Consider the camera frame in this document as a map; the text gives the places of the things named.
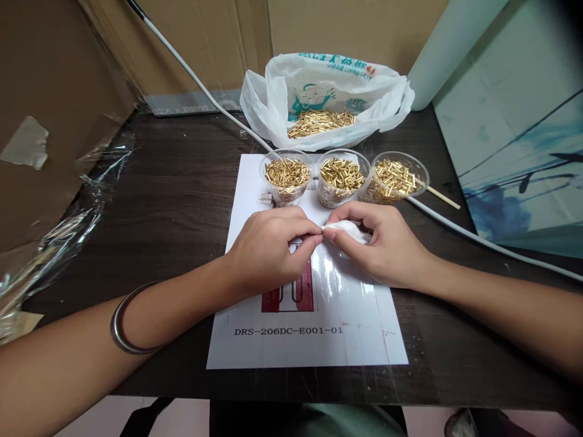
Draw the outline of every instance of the red diagram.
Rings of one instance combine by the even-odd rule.
[[[291,243],[290,252],[294,253],[300,243]],[[308,261],[301,278],[275,290],[263,293],[262,313],[281,313],[286,311],[314,311],[312,284],[312,261]]]

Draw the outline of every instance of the white cylinder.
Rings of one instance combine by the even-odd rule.
[[[433,100],[508,0],[450,0],[409,72],[413,110]]]

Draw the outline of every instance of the floor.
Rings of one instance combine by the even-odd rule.
[[[56,437],[117,436],[130,414],[147,407],[155,398],[108,396],[71,423]],[[208,436],[209,401],[176,399],[156,420],[150,437]],[[453,408],[403,407],[409,437],[443,437],[443,427],[455,413]],[[517,425],[537,437],[583,437],[574,427],[554,412],[507,410]]]

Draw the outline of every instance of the forearm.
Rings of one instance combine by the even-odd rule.
[[[130,303],[123,331],[139,347],[165,344],[229,305],[222,298],[229,286],[220,259],[156,284]],[[125,353],[111,339],[109,324],[120,301],[73,314],[0,348],[0,405],[11,406],[0,408],[0,435],[53,435],[148,359]]]
[[[583,383],[583,296],[438,260],[424,293],[447,300]]]

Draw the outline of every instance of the plastic cup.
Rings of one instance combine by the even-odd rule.
[[[310,173],[310,177],[308,178],[308,180],[304,182],[302,185],[289,188],[280,187],[269,182],[267,180],[267,177],[265,176],[265,166],[270,164],[272,161],[277,161],[278,159],[283,158],[301,160],[305,162],[308,166],[308,171]],[[297,151],[293,149],[277,149],[273,152],[269,152],[267,155],[265,155],[265,158],[261,160],[261,164],[259,165],[259,175],[261,176],[261,179],[263,179],[263,181],[265,181],[265,183],[269,185],[269,191],[271,192],[273,201],[277,206],[295,206],[301,200],[306,187],[310,183],[310,180],[312,180],[313,162],[312,159],[302,151]]]
[[[377,176],[376,172],[377,164],[384,160],[397,161],[404,167],[407,167],[409,172],[415,175],[415,185],[417,186],[416,191],[408,194],[401,194],[398,191],[392,189],[390,186],[384,184],[383,181]],[[368,186],[366,186],[359,195],[359,200],[361,202],[376,203],[378,205],[390,205],[397,200],[401,200],[409,196],[418,196],[429,186],[429,173],[427,172],[425,166],[411,155],[402,152],[381,153],[372,162],[372,169],[372,178],[370,178]]]
[[[328,160],[333,160],[339,158],[345,161],[352,161],[358,165],[360,172],[363,174],[364,183],[360,188],[348,190],[342,188],[336,188],[334,185],[326,182],[326,180],[320,175],[320,170]],[[360,153],[351,151],[348,149],[334,149],[330,152],[326,152],[318,160],[316,165],[318,171],[318,200],[322,206],[329,209],[336,209],[344,202],[347,202],[355,194],[362,191],[369,181],[370,177],[370,163],[368,159],[362,156]]]

